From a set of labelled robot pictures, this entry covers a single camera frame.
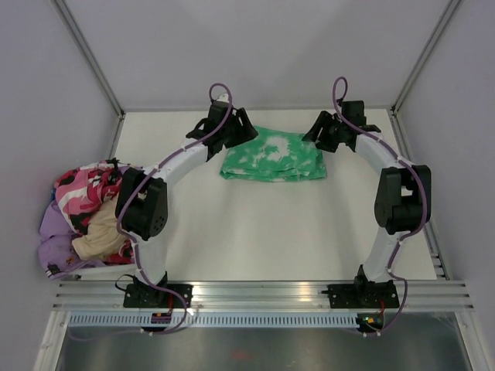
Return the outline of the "green tie-dye trousers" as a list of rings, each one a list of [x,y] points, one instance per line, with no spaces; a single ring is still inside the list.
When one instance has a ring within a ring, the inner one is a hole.
[[[258,136],[227,151],[220,168],[224,179],[301,182],[326,177],[322,152],[302,134],[256,127]]]

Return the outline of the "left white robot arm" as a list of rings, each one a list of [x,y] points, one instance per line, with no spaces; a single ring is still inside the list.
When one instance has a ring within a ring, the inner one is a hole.
[[[154,239],[169,218],[170,189],[223,149],[257,136],[244,108],[213,100],[207,116],[186,134],[178,149],[154,165],[125,171],[115,208],[117,228],[131,241],[135,276],[145,283],[141,296],[152,307],[163,305],[169,296],[167,286],[160,283],[166,277],[166,253]]]

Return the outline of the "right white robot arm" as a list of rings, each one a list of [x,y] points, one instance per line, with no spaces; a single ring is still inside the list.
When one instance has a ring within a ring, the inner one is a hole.
[[[321,111],[302,140],[332,153],[345,144],[379,175],[374,201],[379,228],[371,252],[360,267],[358,277],[363,280],[352,288],[353,299],[359,305],[372,305],[381,296],[378,284],[396,278],[392,267],[401,245],[430,220],[431,169],[401,157],[377,126],[367,124],[364,103],[359,100],[338,101],[334,114]]]

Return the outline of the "beige garment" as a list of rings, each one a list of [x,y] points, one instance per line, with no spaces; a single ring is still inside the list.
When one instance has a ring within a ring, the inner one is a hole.
[[[107,260],[130,246],[129,239],[117,230],[117,201],[115,196],[104,202],[91,217],[87,233],[72,241],[72,247],[81,260]]]

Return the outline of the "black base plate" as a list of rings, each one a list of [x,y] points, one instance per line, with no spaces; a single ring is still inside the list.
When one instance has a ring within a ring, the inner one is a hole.
[[[397,289],[392,281],[366,284],[329,284],[322,294],[333,309],[399,308]]]
[[[181,309],[190,306],[193,298],[193,286],[190,284],[169,284],[169,290],[180,295],[185,305],[174,294],[156,290],[141,281],[129,284],[125,289],[123,306],[125,308],[163,308]]]

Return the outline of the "purple trousers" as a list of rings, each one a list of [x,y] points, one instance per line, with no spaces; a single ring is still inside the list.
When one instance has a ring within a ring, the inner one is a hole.
[[[39,228],[40,245],[37,248],[41,267],[50,280],[60,279],[79,269],[105,266],[101,260],[81,260],[72,246],[75,237],[56,201],[52,201]]]

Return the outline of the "aluminium rail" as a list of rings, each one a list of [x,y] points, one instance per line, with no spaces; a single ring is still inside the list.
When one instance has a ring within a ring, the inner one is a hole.
[[[327,281],[191,281],[192,308],[203,311],[333,311],[323,293]],[[112,281],[63,281],[51,308],[59,311],[117,311],[125,293]],[[461,281],[411,281],[405,311],[473,311]]]

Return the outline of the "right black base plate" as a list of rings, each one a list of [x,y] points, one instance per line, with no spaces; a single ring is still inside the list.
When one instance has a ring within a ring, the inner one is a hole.
[[[366,284],[329,284],[322,294],[333,309],[399,308],[397,289],[392,281]]]

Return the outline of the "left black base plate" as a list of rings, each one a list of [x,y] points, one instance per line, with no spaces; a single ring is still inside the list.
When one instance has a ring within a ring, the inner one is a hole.
[[[193,286],[190,284],[169,284],[169,290],[180,295],[185,305],[174,294],[156,290],[141,281],[129,284],[125,289],[123,306],[125,308],[163,308],[181,309],[190,306],[193,298]]]

